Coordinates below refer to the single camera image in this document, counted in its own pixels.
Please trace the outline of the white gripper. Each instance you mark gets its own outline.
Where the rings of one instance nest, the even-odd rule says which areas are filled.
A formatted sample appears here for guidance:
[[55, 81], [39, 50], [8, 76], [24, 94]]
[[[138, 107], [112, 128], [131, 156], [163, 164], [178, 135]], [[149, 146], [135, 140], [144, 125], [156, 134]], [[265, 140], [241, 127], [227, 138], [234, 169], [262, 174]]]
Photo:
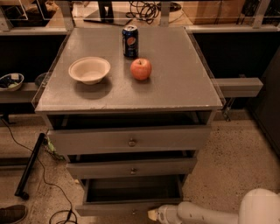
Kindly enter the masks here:
[[163, 205], [158, 209], [151, 209], [148, 211], [148, 218], [158, 220], [161, 224], [177, 224], [177, 208], [174, 205]]

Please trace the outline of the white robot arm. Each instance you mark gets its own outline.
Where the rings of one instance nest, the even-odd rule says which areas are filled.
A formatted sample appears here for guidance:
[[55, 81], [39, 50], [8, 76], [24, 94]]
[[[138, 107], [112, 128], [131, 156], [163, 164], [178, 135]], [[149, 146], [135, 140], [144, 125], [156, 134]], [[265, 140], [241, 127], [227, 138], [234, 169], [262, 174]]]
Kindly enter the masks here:
[[280, 194], [262, 188], [251, 190], [242, 199], [238, 213], [214, 211], [184, 201], [152, 209], [148, 217], [161, 224], [280, 224]]

